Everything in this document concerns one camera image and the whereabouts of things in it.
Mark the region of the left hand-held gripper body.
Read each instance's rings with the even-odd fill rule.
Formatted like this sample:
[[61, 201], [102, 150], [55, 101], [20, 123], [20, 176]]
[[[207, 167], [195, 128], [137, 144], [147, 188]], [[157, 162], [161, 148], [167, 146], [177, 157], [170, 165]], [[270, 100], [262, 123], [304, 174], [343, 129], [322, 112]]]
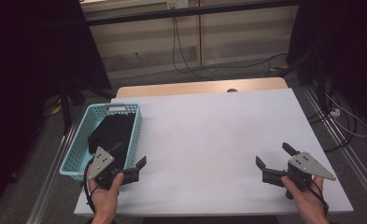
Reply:
[[117, 174], [123, 173], [123, 185], [139, 181], [139, 167], [121, 169], [116, 158], [101, 147], [98, 147], [92, 160], [92, 168], [88, 174], [90, 180], [94, 180], [102, 189], [110, 189]]

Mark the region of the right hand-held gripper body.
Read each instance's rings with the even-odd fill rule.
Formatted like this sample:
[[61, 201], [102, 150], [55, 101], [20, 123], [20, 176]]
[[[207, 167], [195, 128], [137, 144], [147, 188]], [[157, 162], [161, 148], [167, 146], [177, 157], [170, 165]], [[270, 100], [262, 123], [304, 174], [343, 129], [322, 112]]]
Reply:
[[283, 187], [282, 176], [287, 176], [299, 190], [308, 189], [313, 176], [320, 176], [331, 181], [336, 180], [336, 176], [327, 170], [308, 152], [297, 153], [288, 159], [288, 168], [285, 170], [274, 170], [261, 164], [262, 181], [271, 185]]

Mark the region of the black cloth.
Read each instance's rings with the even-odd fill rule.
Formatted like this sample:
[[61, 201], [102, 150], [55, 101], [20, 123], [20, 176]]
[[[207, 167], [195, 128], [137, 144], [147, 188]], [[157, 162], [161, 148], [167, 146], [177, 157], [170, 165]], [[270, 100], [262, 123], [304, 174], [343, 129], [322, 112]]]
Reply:
[[123, 168], [134, 127], [134, 113], [106, 116], [88, 137], [89, 153], [94, 154], [98, 147], [109, 150], [117, 143], [124, 144], [124, 150], [115, 156], [118, 167]]

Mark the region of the light blue plastic basket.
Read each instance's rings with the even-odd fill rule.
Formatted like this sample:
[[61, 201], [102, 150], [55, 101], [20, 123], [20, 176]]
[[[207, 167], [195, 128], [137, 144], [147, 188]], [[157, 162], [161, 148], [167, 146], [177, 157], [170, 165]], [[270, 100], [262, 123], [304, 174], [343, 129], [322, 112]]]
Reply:
[[92, 154], [89, 151], [88, 138], [105, 117], [115, 114], [134, 114], [134, 127], [130, 137], [124, 168], [134, 167], [142, 124], [140, 105], [136, 103], [94, 104], [88, 106], [78, 125], [77, 132], [60, 167], [61, 175], [70, 176], [76, 181], [83, 180], [85, 167], [92, 158]]

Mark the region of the person's right hand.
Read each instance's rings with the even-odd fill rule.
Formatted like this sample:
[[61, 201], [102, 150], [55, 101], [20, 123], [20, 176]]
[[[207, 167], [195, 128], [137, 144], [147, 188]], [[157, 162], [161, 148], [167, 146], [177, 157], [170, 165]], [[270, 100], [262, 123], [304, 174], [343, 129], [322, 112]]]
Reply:
[[281, 181], [292, 194], [296, 207], [303, 218], [311, 219], [325, 215], [323, 202], [311, 192], [313, 190], [318, 196], [322, 194], [323, 177], [315, 176], [310, 189], [305, 191], [299, 190], [287, 176], [283, 176]]

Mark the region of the person's left hand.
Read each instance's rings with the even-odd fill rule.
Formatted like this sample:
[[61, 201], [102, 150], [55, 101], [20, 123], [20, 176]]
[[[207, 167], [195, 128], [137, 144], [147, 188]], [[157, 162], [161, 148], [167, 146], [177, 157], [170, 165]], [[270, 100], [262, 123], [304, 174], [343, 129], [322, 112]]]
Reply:
[[123, 178], [124, 174], [117, 174], [110, 189], [99, 189], [95, 180], [89, 181], [92, 201], [95, 208], [94, 216], [111, 216], [115, 218], [118, 206], [118, 194]]

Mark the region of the white table cover board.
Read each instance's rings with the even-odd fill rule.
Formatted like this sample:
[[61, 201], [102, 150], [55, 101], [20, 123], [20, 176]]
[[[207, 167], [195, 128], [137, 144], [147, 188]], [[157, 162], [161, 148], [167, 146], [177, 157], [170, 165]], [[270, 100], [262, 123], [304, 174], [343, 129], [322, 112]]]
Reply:
[[324, 167], [322, 150], [295, 94], [270, 91], [137, 97], [142, 125], [138, 182], [120, 189], [127, 217], [282, 215], [296, 211], [285, 189], [265, 184], [255, 160], [283, 170], [285, 143]]

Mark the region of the black metal stand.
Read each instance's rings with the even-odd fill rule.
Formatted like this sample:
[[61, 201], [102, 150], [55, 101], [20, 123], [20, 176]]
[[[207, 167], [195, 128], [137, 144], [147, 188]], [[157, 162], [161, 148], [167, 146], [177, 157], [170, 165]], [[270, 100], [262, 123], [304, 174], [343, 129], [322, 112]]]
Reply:
[[64, 134], [67, 134], [72, 126], [69, 101], [72, 101], [75, 105], [83, 105], [85, 103], [85, 97], [81, 92], [82, 90], [90, 91], [108, 100], [113, 98], [111, 93], [95, 88], [77, 78], [63, 79], [60, 82], [59, 96], [64, 117]]

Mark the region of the wooden table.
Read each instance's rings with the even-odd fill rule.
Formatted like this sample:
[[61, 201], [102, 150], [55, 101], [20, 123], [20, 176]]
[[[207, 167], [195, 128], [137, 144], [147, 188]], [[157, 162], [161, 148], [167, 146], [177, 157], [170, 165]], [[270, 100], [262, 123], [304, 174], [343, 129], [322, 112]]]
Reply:
[[282, 77], [264, 77], [122, 87], [117, 98], [287, 89]]

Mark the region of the black curtain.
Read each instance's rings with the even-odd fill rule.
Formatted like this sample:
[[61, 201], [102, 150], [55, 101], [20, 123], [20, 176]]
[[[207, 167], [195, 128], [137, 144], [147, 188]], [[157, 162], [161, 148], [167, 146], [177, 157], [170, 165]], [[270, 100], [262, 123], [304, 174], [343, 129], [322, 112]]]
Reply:
[[79, 0], [0, 0], [0, 198], [60, 89], [110, 86]]
[[312, 57], [300, 66], [299, 80], [309, 83], [324, 72], [367, 119], [367, 0], [304, 0], [299, 5], [286, 62]]

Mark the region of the black horizontal bar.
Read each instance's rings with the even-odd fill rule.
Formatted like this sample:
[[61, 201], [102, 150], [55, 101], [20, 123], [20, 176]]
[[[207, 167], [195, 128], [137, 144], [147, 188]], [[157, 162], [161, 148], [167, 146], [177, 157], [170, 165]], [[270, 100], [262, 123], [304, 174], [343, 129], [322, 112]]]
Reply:
[[182, 9], [166, 9], [155, 12], [144, 12], [121, 16], [104, 16], [87, 19], [86, 24], [89, 26], [107, 25], [114, 23], [125, 23], [133, 21], [151, 21], [168, 18], [178, 18], [187, 16], [197, 16], [205, 14], [226, 13], [243, 10], [265, 9], [275, 7], [298, 6], [305, 0], [259, 0], [250, 3], [238, 3], [228, 5], [217, 5], [209, 7], [190, 7]]

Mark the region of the aluminium floor rail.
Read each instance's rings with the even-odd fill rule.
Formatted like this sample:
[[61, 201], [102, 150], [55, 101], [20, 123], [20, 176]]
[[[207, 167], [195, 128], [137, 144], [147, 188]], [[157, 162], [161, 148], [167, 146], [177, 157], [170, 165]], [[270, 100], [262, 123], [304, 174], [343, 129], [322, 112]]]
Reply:
[[[341, 94], [318, 96], [314, 87], [302, 87], [304, 98], [311, 105], [308, 121], [313, 127], [323, 128], [330, 137], [324, 151], [329, 156], [341, 155], [367, 195], [367, 122]], [[332, 108], [340, 116], [330, 115]]]
[[80, 186], [59, 174], [66, 146], [63, 121], [56, 117], [45, 119], [29, 160], [28, 177], [35, 200], [25, 224], [69, 224], [81, 220], [73, 214]]

